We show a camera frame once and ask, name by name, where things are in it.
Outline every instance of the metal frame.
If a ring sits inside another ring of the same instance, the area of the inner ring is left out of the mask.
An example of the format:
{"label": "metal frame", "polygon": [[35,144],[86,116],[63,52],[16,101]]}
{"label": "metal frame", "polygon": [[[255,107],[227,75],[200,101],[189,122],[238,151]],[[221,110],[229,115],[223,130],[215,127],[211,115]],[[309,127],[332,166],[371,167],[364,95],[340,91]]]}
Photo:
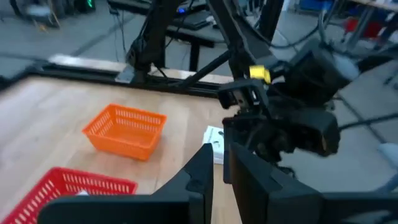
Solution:
{"label": "metal frame", "polygon": [[121,82],[117,77],[119,72],[109,70],[98,70],[95,68],[75,67],[59,65],[50,62],[39,62],[28,67],[19,75],[18,80],[28,75],[38,75],[41,77],[61,78],[67,80],[79,80],[84,82],[102,83],[108,85],[138,88],[141,90],[161,91],[191,96],[201,96],[207,98],[217,98],[217,91],[221,84],[210,82],[199,82],[200,79],[212,72],[229,59],[229,51],[221,54],[214,61],[203,67],[196,74],[186,78],[170,78],[147,75],[145,82]]}

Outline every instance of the red basket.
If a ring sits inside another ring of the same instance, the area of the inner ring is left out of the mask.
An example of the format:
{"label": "red basket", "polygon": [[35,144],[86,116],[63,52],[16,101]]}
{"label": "red basket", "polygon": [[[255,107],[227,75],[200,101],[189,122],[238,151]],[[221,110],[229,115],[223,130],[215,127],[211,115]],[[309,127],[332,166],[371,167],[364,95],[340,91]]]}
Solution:
{"label": "red basket", "polygon": [[137,183],[128,180],[54,167],[39,180],[1,223],[36,223],[40,209],[47,202],[59,196],[76,195],[82,190],[89,195],[131,195],[136,189]]}

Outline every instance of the orange basket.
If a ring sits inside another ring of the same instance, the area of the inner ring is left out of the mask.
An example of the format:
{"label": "orange basket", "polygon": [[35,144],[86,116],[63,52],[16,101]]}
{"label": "orange basket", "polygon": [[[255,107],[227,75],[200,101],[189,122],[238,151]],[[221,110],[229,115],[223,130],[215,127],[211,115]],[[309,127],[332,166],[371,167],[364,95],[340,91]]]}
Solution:
{"label": "orange basket", "polygon": [[110,104],[84,129],[98,150],[147,160],[155,150],[167,117]]}

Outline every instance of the cable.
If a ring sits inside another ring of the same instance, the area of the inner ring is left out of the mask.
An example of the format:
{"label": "cable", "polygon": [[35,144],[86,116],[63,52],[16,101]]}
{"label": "cable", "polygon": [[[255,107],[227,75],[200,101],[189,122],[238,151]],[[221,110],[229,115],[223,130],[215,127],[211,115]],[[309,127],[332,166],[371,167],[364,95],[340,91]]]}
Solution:
{"label": "cable", "polygon": [[398,113],[392,113],[392,114],[380,116],[377,118],[370,118],[370,119],[366,119],[364,121],[357,121],[357,122],[345,124],[345,125],[340,126],[339,130],[342,131],[342,130],[348,129],[348,128],[353,128],[353,127],[357,127],[357,126],[361,126],[361,125],[370,125],[370,124],[374,124],[374,123],[380,123],[380,122],[389,121],[392,119],[398,119]]}
{"label": "cable", "polygon": [[[115,24],[117,24],[117,22],[116,22],[116,18],[115,17],[117,17],[116,15],[115,16],[113,16],[113,22],[115,23]],[[119,62],[119,52],[118,52],[118,46],[116,45],[116,40],[118,39],[118,32],[117,31],[115,31],[114,32],[114,53],[115,53],[115,56],[116,56],[116,61],[118,61]]]}
{"label": "cable", "polygon": [[310,38],[314,33],[316,33],[317,30],[318,30],[318,25],[316,27],[314,27],[309,33],[307,33],[303,37],[299,38],[299,40],[296,40],[295,42],[289,43],[287,45],[275,45],[275,44],[271,43],[271,41],[269,41],[267,39],[266,39],[266,42],[267,42],[267,44],[270,47],[275,48],[275,49],[288,49],[288,48],[296,46],[297,44],[300,44],[300,43],[304,42],[305,40]]}
{"label": "cable", "polygon": [[[195,0],[191,0],[191,3],[190,3],[189,6],[188,6],[188,11],[191,9],[191,7],[192,7],[194,1],[195,1]],[[187,17],[188,17],[188,13],[186,12],[185,15],[184,15],[184,17],[183,17],[182,20],[181,20],[180,25],[177,27],[177,30],[175,31],[176,34],[178,34],[180,28],[182,27],[182,24],[184,23],[184,21],[185,21],[185,19],[186,19]],[[169,42],[168,42],[168,43],[166,44],[166,46],[164,47],[165,49],[171,44],[171,42],[174,40],[174,38],[175,38],[175,35],[174,35],[172,38],[170,38]]]}

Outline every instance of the black cable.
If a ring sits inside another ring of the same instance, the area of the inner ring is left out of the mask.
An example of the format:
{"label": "black cable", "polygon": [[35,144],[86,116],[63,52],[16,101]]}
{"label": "black cable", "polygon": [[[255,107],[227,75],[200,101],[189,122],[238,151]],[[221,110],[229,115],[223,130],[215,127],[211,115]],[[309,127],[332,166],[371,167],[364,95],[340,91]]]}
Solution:
{"label": "black cable", "polygon": [[370,119],[366,119],[363,121],[357,121],[357,122],[352,122],[349,124],[344,124],[339,127],[339,130],[342,131],[342,130],[348,129],[348,128],[353,128],[353,127],[362,126],[362,125],[370,125],[370,124],[374,124],[374,123],[380,123],[380,122],[389,121],[392,119],[398,119],[398,113],[392,113],[392,114],[380,116],[377,118],[370,118]]}
{"label": "black cable", "polygon": [[[195,1],[195,0],[191,0],[191,3],[190,3],[189,6],[188,6],[188,12],[191,10],[191,7],[192,7],[194,1]],[[188,13],[186,12],[185,15],[184,15],[184,17],[183,17],[182,20],[181,20],[180,25],[177,27],[177,30],[175,31],[176,34],[178,34],[179,30],[180,30],[181,27],[182,27],[182,24],[184,23],[184,21],[185,21],[185,19],[186,19],[187,17],[188,17]],[[175,38],[175,35],[173,35],[173,37],[170,38],[169,42],[168,42],[168,43],[166,44],[166,46],[164,47],[165,49],[172,43],[172,41],[174,40],[174,38]]]}
{"label": "black cable", "polygon": [[296,46],[297,44],[300,44],[304,41],[306,41],[308,38],[310,38],[314,33],[316,33],[318,30],[318,25],[315,26],[309,33],[305,34],[303,37],[299,38],[299,40],[296,40],[295,42],[289,43],[287,45],[275,45],[271,41],[266,39],[267,44],[275,49],[289,49],[291,47]]}

